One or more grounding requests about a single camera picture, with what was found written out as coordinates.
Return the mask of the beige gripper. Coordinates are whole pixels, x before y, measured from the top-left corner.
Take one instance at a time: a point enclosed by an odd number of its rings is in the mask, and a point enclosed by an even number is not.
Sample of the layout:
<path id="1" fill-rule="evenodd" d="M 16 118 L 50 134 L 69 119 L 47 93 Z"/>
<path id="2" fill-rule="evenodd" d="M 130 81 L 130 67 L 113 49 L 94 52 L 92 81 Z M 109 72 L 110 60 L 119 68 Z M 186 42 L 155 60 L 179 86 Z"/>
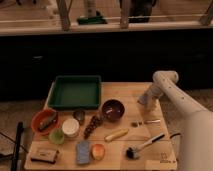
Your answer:
<path id="1" fill-rule="evenodd" d="M 138 103 L 143 105 L 147 111 L 153 111 L 156 108 L 156 101 L 160 96 L 160 91 L 149 89 L 138 98 Z"/>

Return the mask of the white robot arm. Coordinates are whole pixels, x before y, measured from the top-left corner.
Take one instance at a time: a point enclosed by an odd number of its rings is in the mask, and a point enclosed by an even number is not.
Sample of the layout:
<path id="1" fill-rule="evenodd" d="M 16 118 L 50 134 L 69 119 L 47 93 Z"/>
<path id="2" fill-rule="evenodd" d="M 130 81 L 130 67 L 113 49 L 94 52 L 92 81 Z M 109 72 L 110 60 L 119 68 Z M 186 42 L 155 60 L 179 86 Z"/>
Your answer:
<path id="1" fill-rule="evenodd" d="M 181 90 L 176 71 L 156 71 L 151 86 L 138 98 L 148 111 L 165 94 L 184 117 L 179 171 L 213 171 L 213 112 Z"/>

